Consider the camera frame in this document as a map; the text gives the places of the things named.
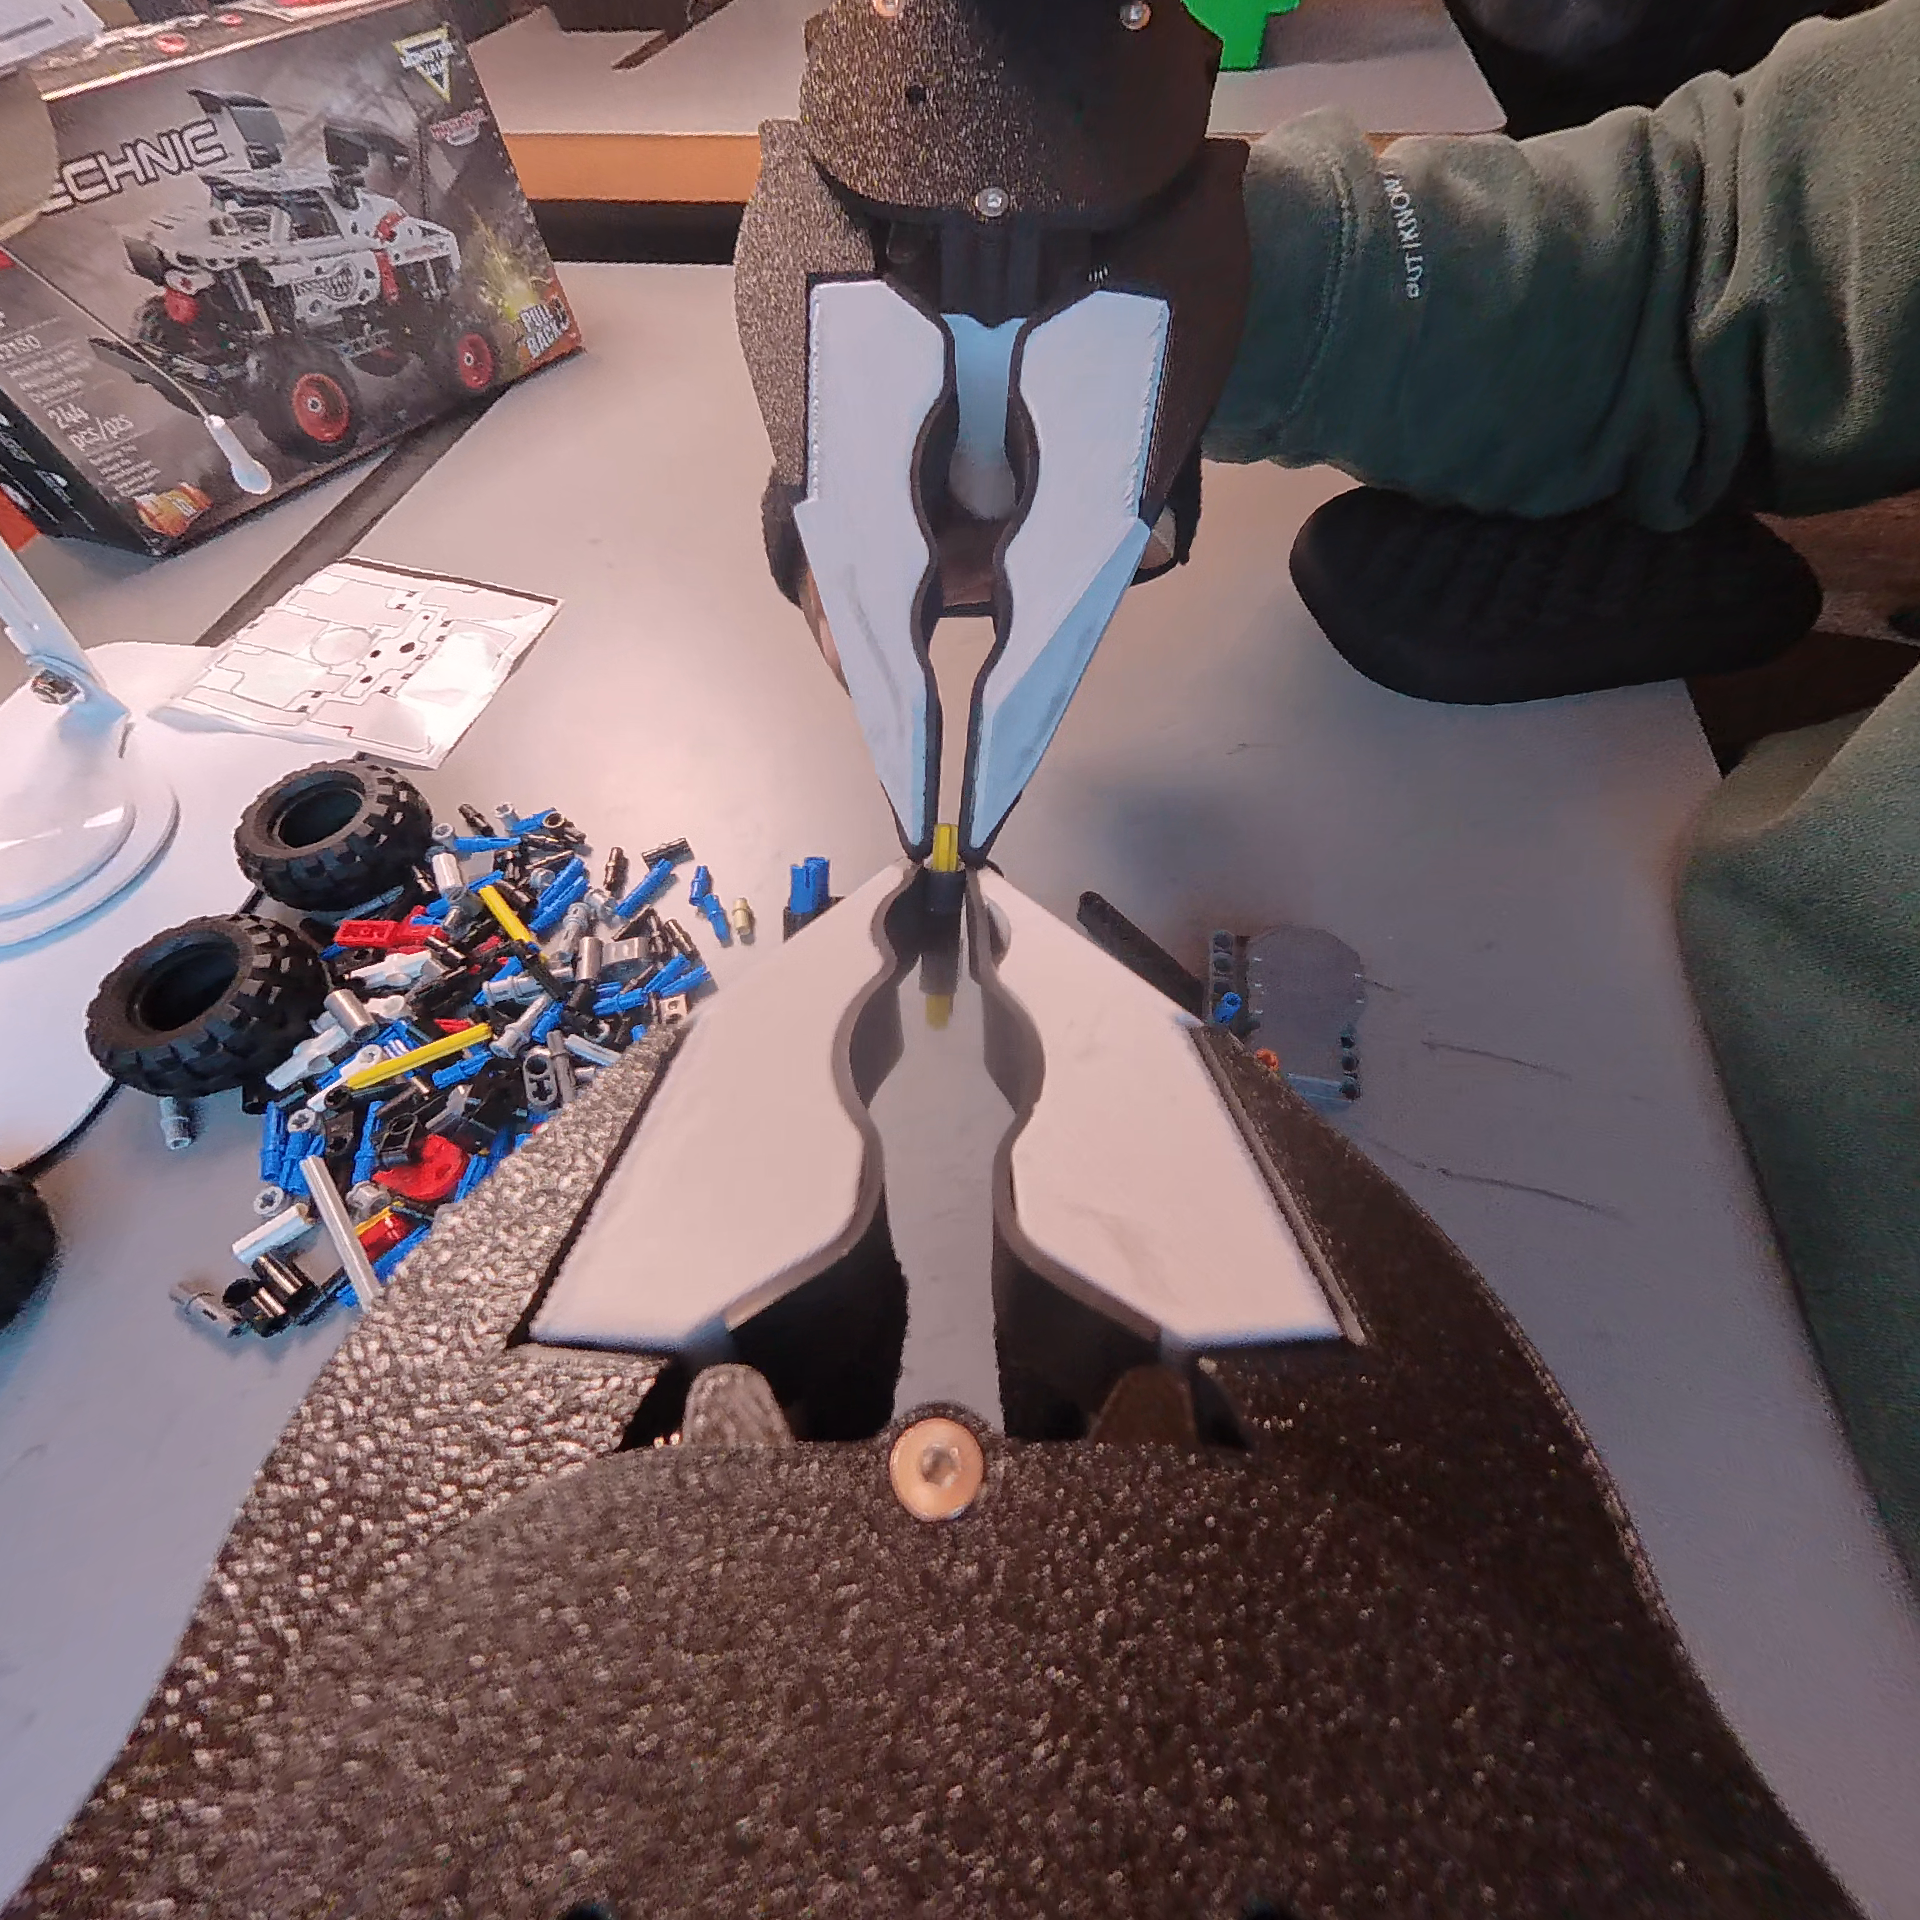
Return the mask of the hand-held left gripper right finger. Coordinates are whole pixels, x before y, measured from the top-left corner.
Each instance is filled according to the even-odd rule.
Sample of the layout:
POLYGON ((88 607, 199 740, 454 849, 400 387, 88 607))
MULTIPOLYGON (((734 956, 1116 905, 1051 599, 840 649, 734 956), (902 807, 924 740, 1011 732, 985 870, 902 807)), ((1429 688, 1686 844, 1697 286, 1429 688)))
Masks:
POLYGON ((1343 1335, 1193 1018, 995 872, 974 976, 1012 1108, 991 1172, 1007 1427, 1093 1427, 1152 1361, 1343 1335))

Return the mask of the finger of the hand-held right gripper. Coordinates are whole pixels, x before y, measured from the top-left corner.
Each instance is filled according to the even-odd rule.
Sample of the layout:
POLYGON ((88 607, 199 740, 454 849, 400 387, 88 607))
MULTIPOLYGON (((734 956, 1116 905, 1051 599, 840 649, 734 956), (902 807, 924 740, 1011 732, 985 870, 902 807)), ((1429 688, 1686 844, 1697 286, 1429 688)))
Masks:
POLYGON ((1019 343, 1036 464, 999 551, 996 647, 971 698, 965 862, 990 852, 1036 776, 1143 559, 1167 315, 1155 295, 1093 292, 1019 343))
POLYGON ((902 849, 933 844, 942 721, 927 668, 927 431, 953 395, 945 327, 893 286, 806 295, 806 483, 798 531, 902 849))

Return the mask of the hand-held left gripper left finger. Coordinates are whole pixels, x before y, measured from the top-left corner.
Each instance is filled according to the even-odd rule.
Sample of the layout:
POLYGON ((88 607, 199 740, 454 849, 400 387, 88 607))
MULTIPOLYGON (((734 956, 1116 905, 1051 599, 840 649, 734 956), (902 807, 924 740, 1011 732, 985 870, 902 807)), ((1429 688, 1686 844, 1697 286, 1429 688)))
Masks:
POLYGON ((885 870, 693 1018, 541 1300, 541 1345, 759 1369, 801 1434, 886 1427, 904 1276, 873 1095, 904 960, 885 870))

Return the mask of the grey motor block assembly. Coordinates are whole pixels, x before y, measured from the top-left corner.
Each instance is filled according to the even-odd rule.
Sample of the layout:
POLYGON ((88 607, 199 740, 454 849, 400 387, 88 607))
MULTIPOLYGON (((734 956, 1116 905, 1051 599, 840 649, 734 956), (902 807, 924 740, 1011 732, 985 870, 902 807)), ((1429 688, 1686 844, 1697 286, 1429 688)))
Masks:
POLYGON ((1359 1095, 1363 1003, 1355 950, 1320 929, 1209 938, 1204 1020, 1248 1050, 1272 1052, 1286 1082, 1333 1111, 1359 1095))

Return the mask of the black beam brick assembly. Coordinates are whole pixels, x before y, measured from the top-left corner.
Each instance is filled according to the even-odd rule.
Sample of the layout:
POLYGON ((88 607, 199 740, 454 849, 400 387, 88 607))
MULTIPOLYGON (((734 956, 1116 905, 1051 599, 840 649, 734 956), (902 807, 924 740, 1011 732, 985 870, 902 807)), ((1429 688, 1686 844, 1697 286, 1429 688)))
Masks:
POLYGON ((1109 898, 1093 889, 1083 891, 1076 902, 1073 920, 1097 950, 1165 994, 1189 1018, 1198 1020, 1206 1014, 1206 983, 1139 924, 1127 920, 1109 898))

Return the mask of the pile of small building bricks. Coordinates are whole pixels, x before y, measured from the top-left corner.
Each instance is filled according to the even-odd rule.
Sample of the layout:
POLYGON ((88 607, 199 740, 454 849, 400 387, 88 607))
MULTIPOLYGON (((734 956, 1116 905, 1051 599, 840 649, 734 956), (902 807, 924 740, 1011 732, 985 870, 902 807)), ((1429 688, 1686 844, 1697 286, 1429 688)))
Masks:
POLYGON ((320 922, 323 1009, 243 1086, 259 1116, 256 1226, 233 1271, 174 1300, 221 1337, 313 1323, 383 1283, 574 1097, 712 986, 705 947, 747 945, 686 842, 592 847, 555 810, 463 807, 431 876, 389 915, 320 922))

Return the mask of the yellow axle pin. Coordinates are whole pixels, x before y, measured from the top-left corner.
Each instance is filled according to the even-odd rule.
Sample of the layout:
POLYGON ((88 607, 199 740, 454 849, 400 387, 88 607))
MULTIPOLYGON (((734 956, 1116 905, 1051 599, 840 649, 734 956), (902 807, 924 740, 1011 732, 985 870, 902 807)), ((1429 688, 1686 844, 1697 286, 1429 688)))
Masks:
POLYGON ((945 1030, 953 1018, 968 876, 958 850, 958 827, 933 831, 924 867, 924 947, 919 983, 931 1030, 945 1030))

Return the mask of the person's right forearm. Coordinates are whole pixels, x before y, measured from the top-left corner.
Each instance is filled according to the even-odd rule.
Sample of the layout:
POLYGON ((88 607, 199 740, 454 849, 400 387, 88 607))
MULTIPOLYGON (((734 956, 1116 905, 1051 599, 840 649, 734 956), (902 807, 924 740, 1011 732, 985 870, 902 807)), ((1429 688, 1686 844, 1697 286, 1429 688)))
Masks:
POLYGON ((1911 492, 1915 135, 1915 3, 1529 139, 1276 129, 1206 456, 1662 531, 1911 492))

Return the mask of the grey desk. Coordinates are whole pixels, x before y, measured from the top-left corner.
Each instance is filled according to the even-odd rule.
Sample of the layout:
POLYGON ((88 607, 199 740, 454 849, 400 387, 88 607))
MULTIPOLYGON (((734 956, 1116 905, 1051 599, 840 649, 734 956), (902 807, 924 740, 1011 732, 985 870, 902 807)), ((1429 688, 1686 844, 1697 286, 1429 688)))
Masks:
MULTIPOLYGON (((777 930, 787 870, 896 852, 857 728, 761 555, 732 278, 567 268, 584 353, 196 551, 33 544, 87 644, 208 641, 332 551, 561 602, 440 803, 684 834, 777 930)), ((1286 574, 1328 472, 1211 466, 1191 564, 1131 595, 996 859, 1165 950, 1313 924, 1368 971, 1358 1140, 1523 1322, 1605 1451, 1721 1708, 1835 1873, 1915 1915, 1915 1611, 1813 1363, 1670 927, 1715 760, 1679 688, 1454 711, 1355 676, 1286 574)), ((54 1283, 4 1334, 4 1890, 125 1739, 328 1323, 190 1323, 251 1132, 182 1155, 117 1097, 44 1176, 54 1283)))

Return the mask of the wood-edged table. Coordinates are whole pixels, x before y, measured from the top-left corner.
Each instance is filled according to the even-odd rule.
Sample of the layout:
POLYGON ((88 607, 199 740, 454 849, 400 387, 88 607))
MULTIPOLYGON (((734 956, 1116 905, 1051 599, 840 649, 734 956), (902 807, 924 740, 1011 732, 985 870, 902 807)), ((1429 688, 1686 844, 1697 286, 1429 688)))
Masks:
MULTIPOLYGON (((741 204, 759 124, 792 116, 816 3, 734 3, 637 63, 635 32, 564 32, 550 15, 471 46, 529 202, 741 204)), ((1216 80, 1209 131, 1259 138, 1320 106, 1368 138, 1493 134, 1504 113, 1438 3, 1310 3, 1272 65, 1216 80)))

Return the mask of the black toy tyre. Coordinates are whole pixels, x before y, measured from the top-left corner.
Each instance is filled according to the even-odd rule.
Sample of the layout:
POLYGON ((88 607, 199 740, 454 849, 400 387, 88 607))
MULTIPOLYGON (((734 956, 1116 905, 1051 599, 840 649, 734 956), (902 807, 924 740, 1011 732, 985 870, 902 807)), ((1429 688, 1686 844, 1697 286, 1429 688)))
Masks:
POLYGON ((431 839, 431 810, 407 777, 332 761, 260 792, 233 832, 233 852, 265 897, 342 915, 405 884, 431 839))
POLYGON ((36 1186, 0 1172, 0 1328, 9 1328, 47 1283, 57 1262, 57 1226, 36 1186))
POLYGON ((192 920, 133 950, 87 1009, 109 1080, 199 1097, 259 1082, 320 1018, 328 976, 296 930, 247 915, 192 920))

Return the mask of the clear sticker sheet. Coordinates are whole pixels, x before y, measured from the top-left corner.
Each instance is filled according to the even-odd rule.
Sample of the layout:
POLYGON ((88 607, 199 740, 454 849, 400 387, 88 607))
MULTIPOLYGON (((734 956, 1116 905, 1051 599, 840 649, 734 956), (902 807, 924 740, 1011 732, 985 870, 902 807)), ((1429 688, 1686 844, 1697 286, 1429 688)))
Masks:
POLYGON ((560 602, 336 561, 231 635, 159 714, 439 769, 560 602))

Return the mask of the toy truck box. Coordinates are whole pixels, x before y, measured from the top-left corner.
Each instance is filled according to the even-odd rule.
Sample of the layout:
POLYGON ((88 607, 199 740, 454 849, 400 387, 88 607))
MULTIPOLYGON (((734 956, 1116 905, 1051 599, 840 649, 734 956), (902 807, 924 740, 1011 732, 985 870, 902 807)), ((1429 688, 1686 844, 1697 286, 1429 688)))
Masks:
POLYGON ((451 6, 221 6, 23 80, 4 494, 45 535, 175 551, 581 350, 451 6))

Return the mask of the person's torso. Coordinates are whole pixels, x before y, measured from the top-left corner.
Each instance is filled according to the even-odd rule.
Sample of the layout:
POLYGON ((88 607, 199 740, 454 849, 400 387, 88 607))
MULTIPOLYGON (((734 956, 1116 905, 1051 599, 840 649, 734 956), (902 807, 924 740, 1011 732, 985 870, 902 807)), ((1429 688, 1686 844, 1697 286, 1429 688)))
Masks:
POLYGON ((1678 934, 1888 1531, 1917 1567, 1917 676, 1702 807, 1678 934))

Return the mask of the white book stand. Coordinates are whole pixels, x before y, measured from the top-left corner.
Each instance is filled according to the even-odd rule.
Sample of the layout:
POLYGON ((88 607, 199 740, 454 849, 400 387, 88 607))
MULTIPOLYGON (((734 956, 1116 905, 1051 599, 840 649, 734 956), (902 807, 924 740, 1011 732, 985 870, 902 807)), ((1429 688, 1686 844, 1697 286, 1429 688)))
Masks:
POLYGON ((68 659, 17 659, 4 634, 3 1159, 23 1168, 75 1134, 108 1091, 84 1043, 99 982, 133 947, 239 902, 231 839, 265 784, 317 756, 278 737, 190 728, 167 702, 203 668, 214 611, 271 563, 262 531, 238 567, 208 546, 136 561, 36 539, 4 555, 33 579, 29 625, 67 627, 68 659), (87 651, 54 698, 33 688, 87 651))

